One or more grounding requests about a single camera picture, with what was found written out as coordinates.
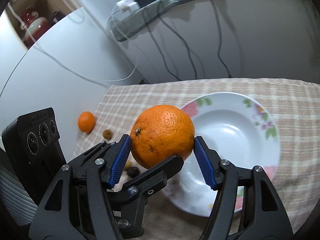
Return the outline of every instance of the camera lens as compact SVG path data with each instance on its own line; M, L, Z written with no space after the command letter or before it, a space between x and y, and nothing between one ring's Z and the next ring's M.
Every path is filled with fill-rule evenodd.
M49 142L49 130L45 123L42 123L39 127L40 137L45 145Z
M54 124L53 120L50 121L50 130L51 130L52 134L56 133L56 125Z
M39 145L36 136L33 133L29 133L28 135L28 146L32 153L36 153L38 151Z

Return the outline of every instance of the cable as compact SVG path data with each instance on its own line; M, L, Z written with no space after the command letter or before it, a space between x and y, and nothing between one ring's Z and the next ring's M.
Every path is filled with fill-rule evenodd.
M153 67L153 70L155 71L155 74L156 74L156 76L157 76L157 78L158 78L158 80L159 80L159 82L160 82L160 78L159 78L159 76L158 76L158 74L157 74L157 72L156 72L156 68L155 68L155 66L153 65L153 63L150 61L150 59L147 57L147 55L143 52L143 50L142 50L133 40L131 40L127 35L125 35L125 34L123 33L123 31L121 31L120 28L118 27L118 25L117 25L117 23L116 23L116 21L115 21L115 19L114 19L114 15L115 15L117 12L119 12L120 10L117 10L117 11L113 12L115 8L116 8L116 6L111 10L111 16L109 17L108 22L107 22L107 26L106 26L106 29L107 29L106 33L107 33L108 38L109 38L111 41L114 41L114 39L113 39L112 37L110 37L110 35L109 35L110 32L111 32L111 30L110 30L110 28L109 28L109 20L111 19L112 22L113 22L113 25L116 27L116 29L119 31L119 33L120 33L124 38L126 38L128 41L131 41L131 43L146 57L146 59L149 61L150 65Z
M8 77L7 81L5 82L5 84L4 84L4 86L3 86L2 90L1 90L0 98L1 98L1 96L2 96L2 93L3 93L3 91L4 91L4 89L5 89L6 85L7 85L7 83L9 82L9 79L11 78L13 72L16 70L16 68L17 68L17 66L19 65L19 63L23 60L23 58L24 58L24 56L27 54L27 52L28 52L28 51L25 52L25 54L23 55L23 57L19 60L18 64L17 64L17 65L14 67L14 69L12 70L10 76Z
M170 71L170 69L168 68L167 61L165 60L165 56L164 56L164 54L163 54L163 52L162 52L162 50L161 50L158 42L156 41L155 37L153 36L153 34L152 34L151 30L150 30L150 27L149 27L148 24L147 24L147 20L146 20L146 18L145 18L144 12L145 12L145 10L143 10L143 11L142 11L142 14L141 14L141 15L142 15L142 18L143 18L143 21L144 21L144 23L145 23L145 25L146 25L146 28L147 28L147 30L148 30L148 32L149 32L149 34L150 34L151 39L152 39L153 42L155 43L155 45L156 45L156 47L157 47L157 49L158 49L158 51L159 51L159 53L160 53L160 55L161 55L161 57L162 57L162 60L163 60L165 69L168 71L168 73L169 73L170 75L174 76L178 81L181 81L181 79L178 78L175 74L173 74L173 73Z
M71 11L74 11L73 8L70 8L71 6L68 4L68 2L67 2L66 0L62 0L62 1L65 3L65 5L66 5L69 9L71 9ZM109 33L106 32L105 28L101 25L101 23L96 19L96 17L95 17L94 15L92 15L92 13L90 12L90 10L88 10L84 5L82 5L81 8L79 8L78 10L75 11L76 14L77 14L78 11L81 11L82 16L83 16L81 22L83 22L83 20L84 20L84 13L83 13L83 11L82 11L82 8L83 8L83 9L86 11L86 13L91 17L91 19L101 28L101 30L103 30L103 32L107 35L107 38L108 38L113 44L116 45L114 39L109 36ZM75 22L75 23L81 23L81 22L76 22L76 21L74 21L74 20L70 17L70 15L68 15L68 18L69 18L71 21ZM124 55L124 57L125 57L129 62L131 62L131 61L128 59L128 57L126 56L126 54L125 54L122 50L121 50L121 53Z
M22 19L15 13L15 11L14 11L13 8L11 7L11 4L10 4L10 3L8 3L8 7L9 7L10 11L12 12L13 16L14 16L15 18L17 18L18 21L19 21L21 24L24 25L24 22L23 22ZM58 59L56 59L54 56L52 56L51 54L49 54L48 52L46 52L46 51L40 46L39 42L37 42L36 39L32 36L30 30L29 30L28 28L26 28L26 30L27 30L28 34L30 35L30 38L31 38L32 41L34 42L35 49L37 49L38 51L40 51L40 52L42 52L43 54L47 55L47 56L50 57L51 59L53 59L56 63L58 63L59 66L61 66L61 67L64 68L65 70L67 70L67 71L71 72L72 74L74 74L74 75L76 75L76 76L78 76L78 77L80 77L80 78L82 78L82 79L84 79L84 80L86 80L86 81L89 81L89 82L99 83L99 82L117 82L117 81L123 81L123 80L126 80L126 79L130 78L130 77L132 76L132 74L134 73L134 71L136 70L137 66L138 66L138 58L137 58L136 65L135 65L134 69L132 70L132 72L130 73L130 75L127 76L126 78L119 79L119 80L96 80L96 79L87 78L87 77L82 76L82 75L80 75L79 73L71 70L70 68L66 67L66 66L63 65L63 63L61 63Z
M218 51L217 51L217 57L220 60L220 62L224 65L224 67L226 68L226 71L228 72L228 77L231 78L231 74L230 71L227 67L227 65L223 62L220 52L221 52L221 47L222 47L222 31L221 31L221 25L220 25L220 20L219 20L219 15L218 15L218 11L217 8L215 7L213 0L210 0L212 7L213 7L213 11L214 11L214 16L216 19L216 24L217 24L217 28L218 28L218 34L219 34L219 45L218 45Z
M169 30L171 30L175 35L177 35L180 40L182 40L182 42L184 43L184 45L186 46L187 48L187 53L188 53L188 57L189 57L189 60L190 60L190 63L191 63L191 66L193 68L193 71L195 73L195 79L198 79L198 73L197 73L197 70L196 70L196 67L195 67L195 64L193 63L193 60L192 60L192 57L191 57L191 52L190 52L190 47L188 45L188 43L186 42L186 40L184 38L182 38L179 33L177 33L170 25L168 25L163 19L162 17L160 16L160 3L162 2L162 0L159 0L159 3L158 3L158 6L157 6L157 16L159 18L159 20L169 28Z

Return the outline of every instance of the camera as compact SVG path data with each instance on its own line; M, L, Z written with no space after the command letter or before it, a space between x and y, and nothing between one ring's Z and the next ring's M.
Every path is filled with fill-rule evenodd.
M8 158L38 205L59 168L66 164L52 108L19 116L2 133Z

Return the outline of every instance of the small orange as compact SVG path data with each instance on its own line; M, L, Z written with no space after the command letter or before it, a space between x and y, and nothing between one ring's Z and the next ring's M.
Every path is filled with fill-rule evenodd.
M170 155L180 155L186 160L193 149L195 127L182 110L159 105L139 115L130 137L133 158L149 169Z
M91 132L96 124L96 119L91 112L83 112L78 119L78 127L81 132Z

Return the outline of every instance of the blue gripper pad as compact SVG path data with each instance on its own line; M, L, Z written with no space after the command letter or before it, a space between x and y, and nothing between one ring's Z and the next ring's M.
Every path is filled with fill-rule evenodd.
M198 161L200 170L202 172L202 176L204 177L205 183L211 187L211 189L214 189L217 185L215 179L214 179L214 169L207 157L207 154L205 153L204 149L202 148L198 138L195 138L195 144L193 148L193 152L196 156L196 159Z
M113 165L111 166L110 180L109 180L109 186L111 188L113 188L115 184L119 183L122 171L124 169L125 163L127 162L130 151L131 151L131 138L130 136L127 136L121 149L119 150L119 153L115 161L113 162Z

